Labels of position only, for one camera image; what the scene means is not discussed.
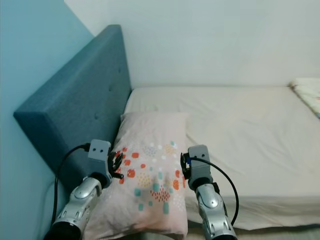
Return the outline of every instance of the folded blanket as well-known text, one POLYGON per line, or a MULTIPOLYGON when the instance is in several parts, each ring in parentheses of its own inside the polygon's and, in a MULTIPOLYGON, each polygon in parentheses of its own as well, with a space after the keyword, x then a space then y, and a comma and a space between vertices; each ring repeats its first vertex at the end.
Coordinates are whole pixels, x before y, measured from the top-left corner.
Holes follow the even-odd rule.
POLYGON ((320 119, 320 78, 297 78, 289 86, 320 119))

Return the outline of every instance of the pink pillowcase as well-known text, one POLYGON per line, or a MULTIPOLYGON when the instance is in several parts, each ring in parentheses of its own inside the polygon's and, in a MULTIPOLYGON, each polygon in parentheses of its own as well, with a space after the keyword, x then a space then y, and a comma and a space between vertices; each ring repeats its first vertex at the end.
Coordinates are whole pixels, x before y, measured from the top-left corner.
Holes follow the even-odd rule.
POLYGON ((114 150, 124 158, 124 179, 103 190, 85 240, 153 232, 182 240, 188 233, 186 181, 180 154, 187 151, 185 113, 133 112, 122 116, 114 150))

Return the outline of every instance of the white bed sheet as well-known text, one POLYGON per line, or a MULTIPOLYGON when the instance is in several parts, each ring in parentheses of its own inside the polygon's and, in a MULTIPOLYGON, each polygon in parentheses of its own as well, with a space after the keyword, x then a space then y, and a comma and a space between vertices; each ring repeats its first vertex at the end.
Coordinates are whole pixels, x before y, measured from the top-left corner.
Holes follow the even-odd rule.
MULTIPOLYGON (((187 112, 187 145, 205 144, 234 182, 236 228, 320 224, 320 121, 288 87, 136 88, 125 112, 187 112)), ((235 210, 228 181, 211 170, 235 210)), ((188 219, 200 223, 194 192, 188 219)))

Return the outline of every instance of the black wire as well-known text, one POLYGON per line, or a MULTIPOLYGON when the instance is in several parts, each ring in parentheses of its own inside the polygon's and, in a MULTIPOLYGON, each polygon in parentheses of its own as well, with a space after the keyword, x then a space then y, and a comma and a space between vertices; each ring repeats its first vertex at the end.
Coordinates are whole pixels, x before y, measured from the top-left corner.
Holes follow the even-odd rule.
POLYGON ((59 179, 59 174, 61 171, 61 168, 63 166, 63 164, 65 163, 65 161, 67 160, 67 158, 76 150, 78 149, 84 149, 85 151, 89 151, 88 150, 88 146, 90 147, 90 145, 84 144, 84 145, 79 145, 74 147, 73 149, 71 149, 70 151, 68 151, 63 159, 62 162, 60 163, 58 170, 56 172, 55 175, 55 180, 54 180, 54 200, 53 200, 53 211, 52 211, 52 218, 51 218, 51 226, 54 224, 55 220, 56 220, 56 216, 57 216, 57 206, 58 206, 58 179, 59 179))
POLYGON ((236 219, 237 219, 238 212, 239 212, 239 197, 238 197, 237 189, 236 189, 234 183, 231 181, 230 177, 221 168, 219 168, 218 166, 214 165, 212 162, 204 160, 204 159, 201 159, 201 158, 197 158, 197 157, 190 157, 190 159, 211 165, 212 167, 217 169, 220 173, 222 173, 223 176, 225 176, 226 179, 228 179, 228 181, 231 184, 232 189, 234 191, 234 195, 235 195, 235 213, 234 213, 233 219, 231 221, 231 225, 233 226, 235 221, 236 221, 236 219))

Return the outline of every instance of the bed frame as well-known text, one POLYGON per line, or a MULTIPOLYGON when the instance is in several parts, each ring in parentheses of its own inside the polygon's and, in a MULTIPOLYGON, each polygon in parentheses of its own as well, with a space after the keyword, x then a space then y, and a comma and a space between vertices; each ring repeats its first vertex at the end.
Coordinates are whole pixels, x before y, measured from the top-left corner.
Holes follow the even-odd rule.
MULTIPOLYGON (((14 113, 15 119, 56 173, 63 156, 92 139, 113 143, 131 93, 119 25, 109 25, 14 113)), ((79 150, 66 161, 60 180, 72 190, 93 171, 79 150)))

